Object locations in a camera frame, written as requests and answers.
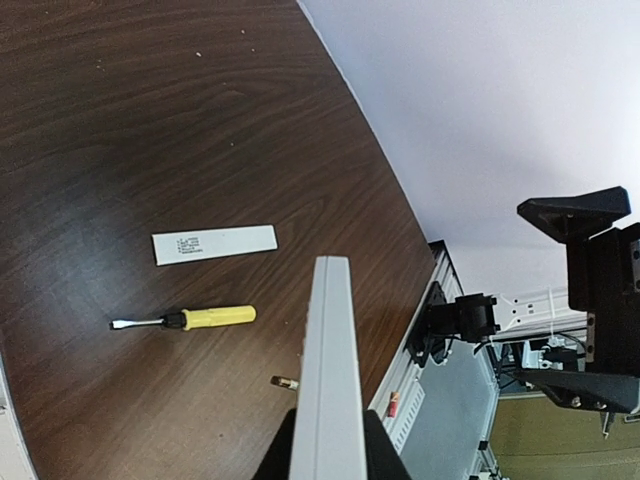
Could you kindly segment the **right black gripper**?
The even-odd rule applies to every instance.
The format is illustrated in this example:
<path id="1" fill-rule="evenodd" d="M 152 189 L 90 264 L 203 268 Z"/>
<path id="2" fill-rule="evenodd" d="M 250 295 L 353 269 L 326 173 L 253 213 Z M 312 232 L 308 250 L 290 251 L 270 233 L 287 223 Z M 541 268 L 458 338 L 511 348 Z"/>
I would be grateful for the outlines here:
<path id="1" fill-rule="evenodd" d="M 561 408 L 638 413 L 639 379 L 624 375 L 639 373 L 639 225 L 611 228 L 630 214 L 627 190 L 530 198 L 517 214 L 567 245 L 569 306 L 587 314 L 586 361 L 593 373 L 521 369 L 513 378 Z"/>

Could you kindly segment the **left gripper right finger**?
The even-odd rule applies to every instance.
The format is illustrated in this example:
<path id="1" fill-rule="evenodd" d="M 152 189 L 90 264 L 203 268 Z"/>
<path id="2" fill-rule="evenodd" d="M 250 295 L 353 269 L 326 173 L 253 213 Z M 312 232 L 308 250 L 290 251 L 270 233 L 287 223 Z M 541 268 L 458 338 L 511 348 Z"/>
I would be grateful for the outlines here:
<path id="1" fill-rule="evenodd" d="M 410 480 L 383 424 L 374 410 L 363 414 L 367 477 L 369 480 Z"/>

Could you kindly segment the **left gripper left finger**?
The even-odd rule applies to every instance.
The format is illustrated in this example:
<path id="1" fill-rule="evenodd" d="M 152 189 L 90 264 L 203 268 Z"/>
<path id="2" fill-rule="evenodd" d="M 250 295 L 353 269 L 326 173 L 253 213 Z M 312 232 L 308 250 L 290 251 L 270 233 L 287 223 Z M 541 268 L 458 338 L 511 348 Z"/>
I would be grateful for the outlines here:
<path id="1" fill-rule="evenodd" d="M 264 455 L 253 480 L 287 480 L 291 463 L 292 445 L 297 409 L 290 409 L 267 452 Z"/>

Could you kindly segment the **white air conditioner remote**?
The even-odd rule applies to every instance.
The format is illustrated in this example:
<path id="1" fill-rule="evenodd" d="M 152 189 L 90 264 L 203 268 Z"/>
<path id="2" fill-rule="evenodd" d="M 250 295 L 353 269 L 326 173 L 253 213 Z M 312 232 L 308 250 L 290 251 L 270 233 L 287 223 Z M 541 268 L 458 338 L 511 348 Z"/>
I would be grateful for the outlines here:
<path id="1" fill-rule="evenodd" d="M 290 479 L 367 477 L 349 259 L 315 261 Z"/>

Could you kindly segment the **yellow handled screwdriver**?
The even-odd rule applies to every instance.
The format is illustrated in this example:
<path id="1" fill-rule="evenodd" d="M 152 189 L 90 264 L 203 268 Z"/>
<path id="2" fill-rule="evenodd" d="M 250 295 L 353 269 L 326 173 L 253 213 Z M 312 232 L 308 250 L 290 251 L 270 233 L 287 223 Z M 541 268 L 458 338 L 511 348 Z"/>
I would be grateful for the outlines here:
<path id="1" fill-rule="evenodd" d="M 191 331 L 201 328 L 218 328 L 252 323 L 257 317 L 251 305 L 217 307 L 200 310 L 183 309 L 165 314 L 157 319 L 130 320 L 116 319 L 110 322 L 111 330 L 125 330 L 140 327 L 161 327 L 172 330 Z"/>

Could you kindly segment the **white battery cover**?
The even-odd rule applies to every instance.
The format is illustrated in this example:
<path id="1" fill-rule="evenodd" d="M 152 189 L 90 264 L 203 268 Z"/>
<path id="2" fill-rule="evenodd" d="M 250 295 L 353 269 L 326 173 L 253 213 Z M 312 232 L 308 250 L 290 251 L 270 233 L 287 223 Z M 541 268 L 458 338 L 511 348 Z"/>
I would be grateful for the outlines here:
<path id="1" fill-rule="evenodd" d="M 273 225 L 160 233 L 151 236 L 157 266 L 273 251 Z"/>

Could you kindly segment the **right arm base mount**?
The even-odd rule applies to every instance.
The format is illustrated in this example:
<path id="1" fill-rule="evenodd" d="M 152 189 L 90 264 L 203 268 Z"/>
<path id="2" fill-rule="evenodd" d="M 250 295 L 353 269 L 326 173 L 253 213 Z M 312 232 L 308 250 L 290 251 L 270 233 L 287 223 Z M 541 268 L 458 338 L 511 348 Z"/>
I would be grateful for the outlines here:
<path id="1" fill-rule="evenodd" d="M 439 352 L 445 360 L 455 340 L 485 345 L 500 330 L 494 315 L 497 303 L 496 297 L 482 293 L 448 302 L 441 284 L 434 282 L 406 341 L 411 359 L 424 368 L 428 357 Z"/>

